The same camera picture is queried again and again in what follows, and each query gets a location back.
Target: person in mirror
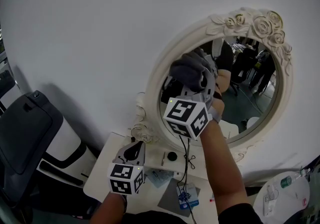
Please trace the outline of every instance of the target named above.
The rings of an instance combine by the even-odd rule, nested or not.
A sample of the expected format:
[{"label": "person in mirror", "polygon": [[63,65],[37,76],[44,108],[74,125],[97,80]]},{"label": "person in mirror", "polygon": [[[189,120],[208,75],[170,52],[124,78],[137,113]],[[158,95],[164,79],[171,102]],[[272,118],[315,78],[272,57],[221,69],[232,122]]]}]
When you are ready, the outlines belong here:
[{"label": "person in mirror", "polygon": [[171,65],[169,74],[174,79],[170,86],[163,88],[161,102],[167,104],[170,97],[179,96],[184,85],[195,93],[204,89],[206,80],[201,78],[205,68],[213,74],[220,91],[225,92],[230,85],[233,57],[230,45],[223,39],[215,40],[215,46],[213,46],[213,41],[209,41],[183,54]]},{"label": "person in mirror", "polygon": [[[222,115],[225,104],[221,90],[230,82],[228,72],[222,72],[221,79],[216,80],[215,96],[212,106]],[[220,224],[224,223],[262,223],[253,207],[249,204],[241,173],[231,155],[219,124],[212,120],[200,135],[207,176],[215,198],[215,206]],[[91,224],[116,223],[185,223],[181,218],[158,211],[139,214],[125,213],[126,199],[122,195],[109,193],[99,209],[90,220]]]},{"label": "person in mirror", "polygon": [[265,61],[261,63],[261,66],[258,69],[255,76],[253,77],[252,82],[250,82],[249,88],[252,89],[256,84],[258,84],[261,77],[263,76],[257,91],[257,93],[260,95],[268,85],[271,79],[271,76],[275,72],[275,70],[276,70],[275,63],[272,59],[272,56],[269,54],[269,56],[265,59]]}]

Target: wire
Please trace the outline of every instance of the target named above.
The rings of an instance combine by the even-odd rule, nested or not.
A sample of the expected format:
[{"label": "wire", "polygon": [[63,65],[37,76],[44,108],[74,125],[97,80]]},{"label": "wire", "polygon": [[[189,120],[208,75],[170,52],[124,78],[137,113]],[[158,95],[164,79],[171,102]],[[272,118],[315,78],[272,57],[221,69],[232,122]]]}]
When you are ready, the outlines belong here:
[{"label": "wire", "polygon": [[258,107],[258,105],[257,105],[257,107],[259,108],[259,110],[258,110],[257,107],[255,107],[255,105],[253,104],[253,102],[251,102],[250,98],[245,94],[245,92],[242,91],[242,89],[240,89],[240,88],[239,88],[239,90],[246,96],[246,98],[248,98],[249,102],[250,102],[250,103],[252,104],[252,106],[258,111],[258,113],[259,113],[259,114],[262,114],[262,111],[260,110],[260,108]]},{"label": "wire", "polygon": [[[187,174],[188,174],[188,157],[189,157],[189,148],[190,148],[190,140],[188,139],[188,149],[186,149],[186,145],[185,145],[185,143],[184,143],[184,141],[182,140],[182,138],[181,138],[181,136],[179,136],[179,138],[180,138],[180,140],[181,140],[181,142],[182,142],[182,144],[183,144],[183,146],[184,146],[184,150],[185,150],[185,154],[186,154],[186,164],[185,164],[185,167],[184,167],[184,175],[183,175],[183,177],[182,177],[182,179],[180,180],[180,181],[178,181],[177,182],[177,186],[178,186],[178,189],[179,189],[179,192],[180,192],[180,196],[181,196],[181,198],[182,199],[184,199],[185,200],[185,202],[187,203],[187,205],[188,205],[188,207],[189,207],[189,210],[190,210],[190,213],[191,213],[191,216],[192,216],[192,219],[193,219],[193,222],[194,222],[194,224],[197,224],[196,223],[196,220],[195,220],[195,217],[194,217],[194,215],[193,215],[193,212],[192,212],[192,210],[191,210],[191,207],[190,207],[190,204],[189,204],[189,200],[188,200],[188,197],[187,197],[187,193],[186,193],[186,190],[185,190],[185,186],[186,186],[186,183],[187,183]],[[180,189],[180,187],[179,187],[179,183],[181,183],[182,181],[183,181],[183,179],[184,179],[184,177],[186,176],[186,178],[185,178],[185,181],[184,181],[184,186],[183,186],[183,192],[184,192],[184,197],[182,196],[182,193],[181,193],[181,189]]]},{"label": "wire", "polygon": [[196,167],[194,166],[194,164],[191,162],[191,160],[194,160],[195,156],[192,155],[191,158],[189,158],[188,162],[191,164],[191,169],[194,170]]},{"label": "wire", "polygon": [[258,109],[259,109],[261,112],[263,112],[263,111],[260,109],[260,107],[259,107],[259,105],[258,105],[258,103],[257,103],[257,99],[256,99],[255,95],[252,93],[251,90],[250,90],[250,92],[251,92],[251,94],[252,94],[252,96],[253,96],[253,98],[254,98],[255,105],[258,107]]},{"label": "wire", "polygon": [[261,95],[263,95],[263,96],[265,96],[265,97],[267,97],[267,98],[272,99],[271,97],[268,97],[267,95],[265,95],[265,91],[264,91]]}]

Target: white table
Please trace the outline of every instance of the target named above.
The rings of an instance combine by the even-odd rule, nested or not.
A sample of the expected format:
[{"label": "white table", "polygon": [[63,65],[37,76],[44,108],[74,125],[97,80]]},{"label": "white table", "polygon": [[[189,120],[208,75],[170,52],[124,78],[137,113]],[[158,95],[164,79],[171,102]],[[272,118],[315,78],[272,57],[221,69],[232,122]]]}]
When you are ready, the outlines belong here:
[{"label": "white table", "polygon": [[[108,180],[106,177],[108,165],[110,162],[112,162],[118,150],[128,143],[130,143],[129,139],[122,137],[120,135],[117,135],[115,133],[111,133],[111,135],[109,136],[106,144],[104,145],[100,153],[99,158],[97,159],[96,164],[92,169],[92,172],[87,182],[85,183],[85,186],[83,189],[86,195],[93,197],[100,202],[103,202],[104,198],[109,193],[109,187],[107,184]],[[196,152],[197,148],[202,150],[202,148],[195,146],[194,147],[195,153],[197,153]],[[182,174],[185,168],[185,164],[184,164],[185,162],[184,162],[184,154],[181,152],[176,152],[178,154],[178,159],[175,162],[170,162],[166,158],[164,165],[161,166],[163,152],[170,152],[170,151],[172,150],[167,150],[165,147],[159,147],[159,146],[147,144],[146,156],[145,156],[146,162],[144,166],[151,167],[151,168],[158,168],[158,169],[173,170]],[[198,159],[196,158],[192,160],[192,163],[196,166],[196,169],[195,170],[192,170],[191,168],[188,169],[188,173],[190,173],[190,175],[188,175],[188,183],[193,182],[196,185],[196,187],[201,189],[198,197],[200,204],[193,208],[195,219],[198,224],[218,223],[216,205],[214,202],[210,202],[210,198],[212,196],[212,190],[208,182],[206,173],[205,173],[205,178],[199,178],[192,175],[192,174],[198,175],[199,173],[201,174],[203,171],[206,172],[204,159],[200,159],[199,157]],[[163,211],[163,212],[171,213],[173,215],[177,215],[157,206],[163,193],[166,190],[168,183],[169,182],[167,182],[160,188],[156,188],[149,181],[149,179],[146,179],[145,184],[142,185],[139,191],[139,194],[135,197],[133,196],[128,197],[127,212],[139,213],[147,210],[157,210],[157,211]],[[191,216],[187,218],[179,215],[179,217],[181,217],[187,223],[193,223]]]},{"label": "white table", "polygon": [[[292,184],[285,188],[282,188],[280,184],[281,180],[286,178],[287,176],[291,176]],[[284,223],[296,212],[306,208],[310,199],[309,183],[306,178],[297,178],[298,176],[299,173],[297,172],[287,171],[278,174],[263,185],[253,205],[253,208],[255,209],[256,213],[259,215],[263,223]],[[275,189],[278,190],[278,197],[276,199],[274,214],[266,217],[263,214],[263,198],[265,195],[267,195],[267,187],[269,185],[274,185]]]}]

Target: wrist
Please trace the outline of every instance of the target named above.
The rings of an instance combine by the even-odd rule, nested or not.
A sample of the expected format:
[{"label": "wrist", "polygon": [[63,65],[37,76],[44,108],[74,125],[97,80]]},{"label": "wrist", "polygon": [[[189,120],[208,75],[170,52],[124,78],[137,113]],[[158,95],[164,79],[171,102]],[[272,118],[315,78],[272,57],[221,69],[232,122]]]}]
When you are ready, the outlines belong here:
[{"label": "wrist", "polygon": [[124,207],[124,212],[126,212],[127,209],[127,197],[126,195],[122,195],[122,194],[116,194],[116,193],[111,193],[109,192],[109,194],[107,195],[107,197],[109,197],[111,200],[118,202],[117,205],[122,204]]},{"label": "wrist", "polygon": [[220,129],[219,124],[215,120],[211,120],[203,131],[204,133],[207,133],[209,132],[209,130],[210,132],[212,132],[213,130],[218,130],[218,129]]}]

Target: white device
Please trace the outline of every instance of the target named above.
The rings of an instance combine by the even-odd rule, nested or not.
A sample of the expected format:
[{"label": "white device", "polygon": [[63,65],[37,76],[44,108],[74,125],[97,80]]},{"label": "white device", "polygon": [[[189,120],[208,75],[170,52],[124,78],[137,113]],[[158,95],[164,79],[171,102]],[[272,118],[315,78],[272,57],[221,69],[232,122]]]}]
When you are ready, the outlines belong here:
[{"label": "white device", "polygon": [[112,193],[134,195],[139,192],[144,182],[145,146],[144,142],[137,141],[118,151],[107,171]]},{"label": "white device", "polygon": [[144,182],[143,166],[111,163],[108,168],[110,191],[117,194],[137,194]]},{"label": "white device", "polygon": [[63,183],[83,187],[97,161],[96,159],[63,118],[59,131],[36,169]]},{"label": "white device", "polygon": [[175,134],[194,140],[212,120],[204,102],[180,98],[169,99],[163,118]]}]

